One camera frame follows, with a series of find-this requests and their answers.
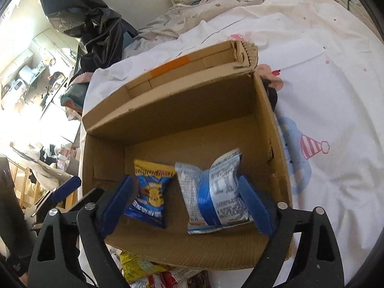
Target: white and blue snack bag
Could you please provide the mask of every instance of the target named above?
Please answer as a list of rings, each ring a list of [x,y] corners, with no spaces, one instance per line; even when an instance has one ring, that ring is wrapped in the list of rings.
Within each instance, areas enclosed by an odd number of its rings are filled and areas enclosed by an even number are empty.
[[[239,193],[239,149],[232,150],[202,171],[176,163],[175,170],[189,214],[188,233],[205,234],[252,222]]]

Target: blue snack bag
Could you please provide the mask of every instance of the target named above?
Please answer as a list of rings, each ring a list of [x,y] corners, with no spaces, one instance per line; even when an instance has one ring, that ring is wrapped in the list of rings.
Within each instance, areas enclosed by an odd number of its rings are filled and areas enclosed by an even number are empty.
[[[148,224],[166,228],[163,217],[164,189],[176,174],[173,167],[144,160],[134,160],[139,193],[124,214]]]

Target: pink cartoon print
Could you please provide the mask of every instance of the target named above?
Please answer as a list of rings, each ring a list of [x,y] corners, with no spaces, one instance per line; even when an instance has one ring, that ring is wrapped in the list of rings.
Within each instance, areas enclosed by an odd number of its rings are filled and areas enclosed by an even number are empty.
[[[304,134],[300,138],[300,146],[306,160],[320,152],[327,155],[331,148],[327,141],[318,142]]]
[[[255,70],[258,72],[259,76],[271,81],[269,87],[274,88],[276,91],[283,88],[283,80],[278,77],[280,75],[280,70],[272,71],[271,67],[267,64],[258,65]]]
[[[231,34],[229,37],[229,40],[249,42],[249,41],[251,41],[251,32],[245,32],[243,34],[239,34],[239,33]]]

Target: bed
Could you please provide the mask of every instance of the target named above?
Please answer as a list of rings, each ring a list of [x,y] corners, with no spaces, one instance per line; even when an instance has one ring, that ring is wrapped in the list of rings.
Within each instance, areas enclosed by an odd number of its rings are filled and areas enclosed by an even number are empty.
[[[312,210],[321,205],[327,210],[345,281],[350,281],[384,225],[384,45],[361,4],[356,0],[349,5],[347,0],[176,4],[139,33],[125,49],[125,59],[95,71],[83,113],[145,70],[177,56],[229,39],[254,42],[258,64],[278,71],[283,82],[275,113],[293,206]],[[81,139],[83,148],[83,127]],[[285,262],[276,284],[285,281],[292,261]],[[212,271],[210,278],[214,288],[240,287],[250,271]]]

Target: orange tape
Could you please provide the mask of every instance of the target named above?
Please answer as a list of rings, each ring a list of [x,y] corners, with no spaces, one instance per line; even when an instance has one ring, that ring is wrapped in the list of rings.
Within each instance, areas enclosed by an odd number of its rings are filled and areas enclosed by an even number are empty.
[[[183,66],[189,62],[190,62],[190,60],[189,60],[188,56],[185,55],[185,56],[176,58],[176,59],[174,59],[168,63],[165,63],[162,66],[159,66],[159,67],[151,70],[150,75],[152,76],[152,78],[155,78],[157,76],[165,74],[166,72],[168,72],[170,70],[173,70],[177,67]]]

